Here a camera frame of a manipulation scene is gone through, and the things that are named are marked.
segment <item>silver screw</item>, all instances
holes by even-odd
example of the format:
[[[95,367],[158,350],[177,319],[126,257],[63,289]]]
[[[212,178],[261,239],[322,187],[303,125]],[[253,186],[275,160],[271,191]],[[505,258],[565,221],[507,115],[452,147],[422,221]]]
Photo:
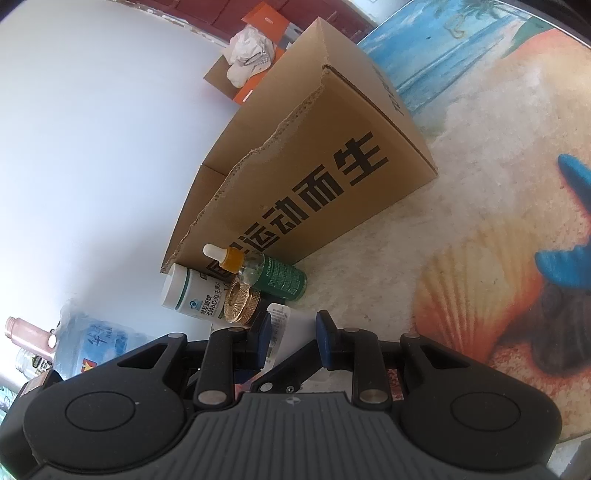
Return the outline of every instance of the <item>silver screw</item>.
[[[377,388],[370,388],[368,390],[363,390],[359,394],[359,399],[364,403],[371,403],[373,405],[377,405],[379,403],[384,403],[388,399],[388,394],[383,390],[378,390]]]
[[[219,405],[224,403],[227,397],[221,390],[206,390],[201,392],[197,399],[204,405]]]

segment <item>orange seashell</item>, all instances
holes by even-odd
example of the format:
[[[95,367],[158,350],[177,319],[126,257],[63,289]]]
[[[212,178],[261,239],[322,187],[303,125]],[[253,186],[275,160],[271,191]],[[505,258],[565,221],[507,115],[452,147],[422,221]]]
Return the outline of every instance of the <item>orange seashell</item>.
[[[520,221],[486,222],[425,265],[415,290],[417,331],[486,362],[509,324],[529,308],[542,278],[538,242]]]

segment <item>blue starfish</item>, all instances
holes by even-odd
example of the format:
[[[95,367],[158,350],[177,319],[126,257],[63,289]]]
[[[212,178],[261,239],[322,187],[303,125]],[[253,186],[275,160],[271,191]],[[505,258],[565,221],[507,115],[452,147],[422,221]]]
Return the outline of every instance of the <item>blue starfish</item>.
[[[562,154],[558,167],[588,213],[591,213],[591,170],[578,158]],[[540,251],[535,264],[550,283],[565,288],[591,290],[591,238],[587,245],[572,250]]]

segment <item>white dropper bulb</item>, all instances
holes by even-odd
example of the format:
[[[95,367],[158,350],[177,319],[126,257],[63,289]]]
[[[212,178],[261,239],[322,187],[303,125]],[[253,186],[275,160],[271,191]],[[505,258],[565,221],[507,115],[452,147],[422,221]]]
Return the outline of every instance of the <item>white dropper bulb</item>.
[[[213,258],[214,260],[223,263],[223,261],[226,259],[228,251],[225,248],[219,248],[215,245],[207,244],[205,247],[203,247],[203,254],[206,257]]]

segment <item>green bottle label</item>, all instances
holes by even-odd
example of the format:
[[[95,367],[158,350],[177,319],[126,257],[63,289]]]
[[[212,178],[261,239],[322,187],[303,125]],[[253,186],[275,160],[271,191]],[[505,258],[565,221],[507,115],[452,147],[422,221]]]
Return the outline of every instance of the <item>green bottle label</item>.
[[[298,299],[306,289],[306,274],[276,258],[264,257],[261,276],[253,287],[282,299]]]

